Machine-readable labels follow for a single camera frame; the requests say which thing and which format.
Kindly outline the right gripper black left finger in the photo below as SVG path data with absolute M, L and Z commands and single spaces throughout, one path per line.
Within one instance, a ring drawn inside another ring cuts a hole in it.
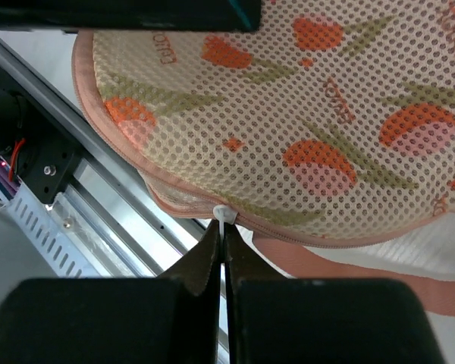
M 156 278 L 35 278 L 0 304 L 0 363 L 214 363 L 219 224 Z

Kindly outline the white zipper pull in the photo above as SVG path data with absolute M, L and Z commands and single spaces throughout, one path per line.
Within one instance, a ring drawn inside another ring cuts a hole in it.
M 221 262 L 225 262 L 226 258 L 226 247 L 225 247 L 225 234 L 226 225 L 233 225 L 237 219 L 238 212 L 233 210 L 231 207 L 226 205 L 216 205 L 213 208 L 214 218 L 218 221 L 218 232 L 219 232 L 219 259 Z

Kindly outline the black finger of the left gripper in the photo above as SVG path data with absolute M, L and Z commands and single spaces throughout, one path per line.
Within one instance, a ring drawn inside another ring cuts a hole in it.
M 0 30 L 240 31 L 259 29 L 260 1 L 0 1 Z

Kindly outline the peach floral mesh laundry bag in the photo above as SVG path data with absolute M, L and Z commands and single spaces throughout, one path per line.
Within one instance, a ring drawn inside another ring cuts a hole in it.
M 255 33 L 83 30 L 90 125 L 170 215 L 455 316 L 455 1 L 265 1 Z

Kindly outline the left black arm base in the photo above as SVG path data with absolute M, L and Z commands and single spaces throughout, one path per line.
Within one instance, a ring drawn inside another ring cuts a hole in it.
M 65 191 L 83 147 L 53 115 L 0 67 L 0 157 L 12 167 L 2 177 L 20 181 L 44 203 Z

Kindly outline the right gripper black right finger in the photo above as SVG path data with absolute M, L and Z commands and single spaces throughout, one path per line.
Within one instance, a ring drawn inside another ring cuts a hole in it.
M 232 363 L 442 363 L 422 304 L 387 278 L 286 278 L 223 227 Z

